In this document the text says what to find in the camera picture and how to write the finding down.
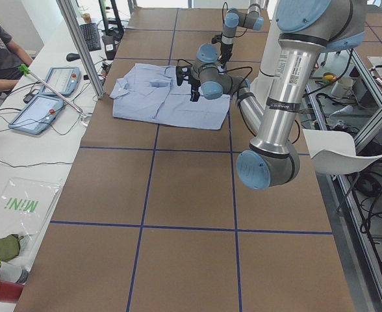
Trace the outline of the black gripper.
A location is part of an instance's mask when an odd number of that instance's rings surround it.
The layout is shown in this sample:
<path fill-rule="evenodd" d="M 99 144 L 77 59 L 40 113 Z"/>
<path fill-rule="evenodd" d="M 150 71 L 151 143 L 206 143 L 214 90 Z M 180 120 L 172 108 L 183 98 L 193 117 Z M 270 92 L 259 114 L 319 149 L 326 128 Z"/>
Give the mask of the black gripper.
<path fill-rule="evenodd" d="M 192 102 L 197 102 L 199 100 L 199 97 L 200 97 L 199 88 L 201 86 L 201 83 L 199 80 L 196 80 L 196 79 L 189 79 L 188 83 L 191 86 L 191 98 L 190 98 L 190 100 Z"/>
<path fill-rule="evenodd" d="M 233 52 L 233 44 L 225 44 L 221 42 L 220 44 L 220 56 L 218 58 L 218 61 L 220 62 L 221 66 L 224 67 L 227 62 L 230 60 Z"/>

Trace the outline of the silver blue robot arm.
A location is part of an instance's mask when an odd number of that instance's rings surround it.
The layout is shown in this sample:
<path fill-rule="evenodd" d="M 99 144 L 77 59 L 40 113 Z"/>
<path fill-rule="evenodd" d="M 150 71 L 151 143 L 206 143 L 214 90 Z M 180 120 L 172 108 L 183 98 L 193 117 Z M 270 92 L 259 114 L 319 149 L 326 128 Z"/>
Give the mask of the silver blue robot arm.
<path fill-rule="evenodd" d="M 233 52 L 234 38 L 237 27 L 259 31 L 263 26 L 264 19 L 261 10 L 267 8 L 268 1 L 250 1 L 246 13 L 230 8 L 223 18 L 223 31 L 212 39 L 212 43 L 220 43 L 220 56 L 218 61 L 224 68 L 230 60 Z"/>
<path fill-rule="evenodd" d="M 256 133 L 236 161 L 241 182 L 255 190 L 283 185 L 297 176 L 299 157 L 289 134 L 312 69 L 322 53 L 357 47 L 364 39 L 366 21 L 364 1 L 279 1 L 259 76 L 249 83 L 220 73 L 218 66 L 231 56 L 236 29 L 260 29 L 266 5 L 251 1 L 246 13 L 228 10 L 220 48 L 201 45 L 187 70 L 193 97 L 234 97 Z"/>

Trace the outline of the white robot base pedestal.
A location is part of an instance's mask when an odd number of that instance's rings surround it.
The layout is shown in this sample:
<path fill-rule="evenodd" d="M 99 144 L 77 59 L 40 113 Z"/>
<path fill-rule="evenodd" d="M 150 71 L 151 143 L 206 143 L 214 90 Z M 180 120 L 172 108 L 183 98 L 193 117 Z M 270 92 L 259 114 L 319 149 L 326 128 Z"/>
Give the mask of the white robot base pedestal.
<path fill-rule="evenodd" d="M 277 7 L 279 3 L 280 1 L 277 2 L 276 7 L 274 8 L 271 26 L 266 40 L 266 46 L 261 59 L 259 74 L 251 84 L 251 91 L 259 103 L 266 102 L 275 77 L 277 62 L 281 54 L 281 46 L 278 42 L 281 30 L 277 26 L 276 22 Z"/>

